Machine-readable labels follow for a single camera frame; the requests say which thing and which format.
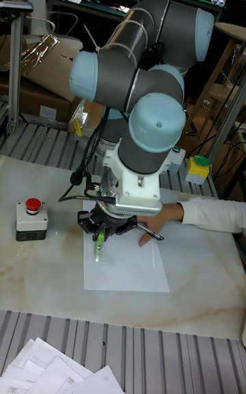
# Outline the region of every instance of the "red button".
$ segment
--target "red button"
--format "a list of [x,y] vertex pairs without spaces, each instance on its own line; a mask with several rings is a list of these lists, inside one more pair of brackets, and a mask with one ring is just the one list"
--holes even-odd
[[30,211],[38,210],[40,208],[40,205],[41,205],[41,202],[39,200],[37,200],[36,198],[30,198],[26,202],[26,206],[27,206],[28,210],[30,210]]

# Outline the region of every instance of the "white chair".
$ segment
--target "white chair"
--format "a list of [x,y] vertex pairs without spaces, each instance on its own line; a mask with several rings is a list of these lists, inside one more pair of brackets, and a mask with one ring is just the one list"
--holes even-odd
[[[33,12],[27,18],[29,19],[29,33],[31,35],[43,36],[53,34],[62,42],[69,44],[72,48],[80,51],[83,48],[83,43],[78,38],[70,37],[68,34],[72,31],[77,24],[78,17],[76,14],[69,12],[58,13],[56,11],[48,11],[45,0],[27,0],[33,4]],[[74,25],[69,29],[66,35],[55,34],[55,24],[49,20],[51,14],[67,14],[75,17]]]

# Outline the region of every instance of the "white sleeve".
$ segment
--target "white sleeve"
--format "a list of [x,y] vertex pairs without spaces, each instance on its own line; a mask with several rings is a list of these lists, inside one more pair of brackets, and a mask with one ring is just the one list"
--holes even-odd
[[246,236],[246,203],[193,198],[179,202],[184,209],[182,224],[207,230],[242,233]]

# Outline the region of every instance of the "pen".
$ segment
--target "pen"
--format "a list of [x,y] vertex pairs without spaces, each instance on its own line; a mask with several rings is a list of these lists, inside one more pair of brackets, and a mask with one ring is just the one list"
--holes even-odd
[[158,241],[163,241],[164,240],[163,236],[157,235],[157,233],[155,233],[154,231],[151,231],[143,222],[138,222],[137,226],[138,226],[138,228],[141,228],[142,230],[147,232],[150,236],[153,236]]

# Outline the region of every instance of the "stack of paper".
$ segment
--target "stack of paper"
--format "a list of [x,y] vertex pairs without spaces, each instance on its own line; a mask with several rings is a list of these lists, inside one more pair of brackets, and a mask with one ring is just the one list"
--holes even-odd
[[109,366],[97,373],[30,339],[0,377],[1,394],[122,394]]

